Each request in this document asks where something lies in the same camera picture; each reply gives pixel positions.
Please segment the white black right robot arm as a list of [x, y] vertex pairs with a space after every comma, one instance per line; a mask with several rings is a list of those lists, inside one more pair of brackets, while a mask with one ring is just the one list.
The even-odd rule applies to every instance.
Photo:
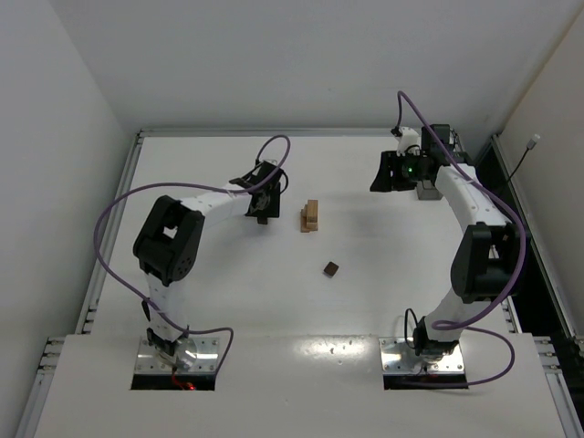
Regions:
[[440, 357], [454, 349], [464, 329], [510, 294], [521, 276], [529, 235], [485, 193], [448, 125], [421, 131], [396, 126], [391, 133], [398, 146], [381, 154], [370, 191], [403, 192], [429, 184], [447, 201], [463, 232], [451, 264], [451, 287], [412, 335], [416, 355]]

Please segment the long light wood block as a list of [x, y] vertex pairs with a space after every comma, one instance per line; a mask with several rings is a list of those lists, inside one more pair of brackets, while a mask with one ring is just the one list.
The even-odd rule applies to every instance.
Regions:
[[309, 232], [315, 232], [318, 230], [318, 218], [317, 217], [309, 217], [307, 219], [307, 229]]
[[300, 232], [301, 233], [309, 233], [310, 229], [307, 226], [307, 218], [303, 215], [300, 215]]

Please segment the smoky transparent plastic container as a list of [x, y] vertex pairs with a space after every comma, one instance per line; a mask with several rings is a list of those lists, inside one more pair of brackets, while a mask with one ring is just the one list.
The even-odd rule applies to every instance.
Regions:
[[440, 201], [443, 195], [430, 180], [418, 181], [416, 193], [419, 201]]

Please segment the dark wood block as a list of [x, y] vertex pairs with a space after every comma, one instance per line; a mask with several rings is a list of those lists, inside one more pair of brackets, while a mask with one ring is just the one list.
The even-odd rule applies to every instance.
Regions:
[[333, 262], [329, 261], [323, 269], [323, 274], [327, 277], [334, 277], [339, 271], [339, 266]]

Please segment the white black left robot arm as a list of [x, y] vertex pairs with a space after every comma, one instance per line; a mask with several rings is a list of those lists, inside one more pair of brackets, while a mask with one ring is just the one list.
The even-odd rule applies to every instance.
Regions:
[[183, 280], [198, 254], [203, 231], [234, 217], [267, 224], [280, 214], [280, 196], [287, 188], [284, 170], [267, 161], [218, 192], [154, 203], [133, 245], [133, 254], [149, 288], [142, 305], [149, 320], [147, 339], [164, 361], [179, 369], [194, 362], [194, 343], [183, 317]]

